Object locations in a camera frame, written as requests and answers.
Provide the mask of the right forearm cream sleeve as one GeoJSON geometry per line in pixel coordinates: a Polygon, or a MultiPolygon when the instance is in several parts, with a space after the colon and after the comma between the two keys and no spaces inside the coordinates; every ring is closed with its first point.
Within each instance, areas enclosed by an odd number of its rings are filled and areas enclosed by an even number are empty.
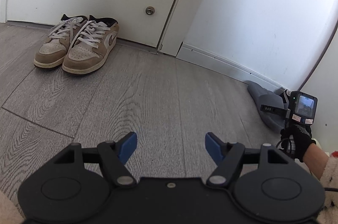
{"type": "Polygon", "coordinates": [[[328,156],[312,143],[304,154],[303,162],[325,189],[324,207],[317,217],[319,223],[337,223],[337,157],[328,156]]]}

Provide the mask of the black gloved right hand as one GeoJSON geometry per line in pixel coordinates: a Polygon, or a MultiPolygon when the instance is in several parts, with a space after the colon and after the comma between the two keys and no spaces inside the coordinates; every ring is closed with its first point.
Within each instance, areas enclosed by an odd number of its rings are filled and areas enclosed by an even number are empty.
{"type": "Polygon", "coordinates": [[[303,163],[305,152],[311,144],[316,144],[312,139],[309,125],[291,124],[281,130],[282,151],[292,159],[303,163]]]}

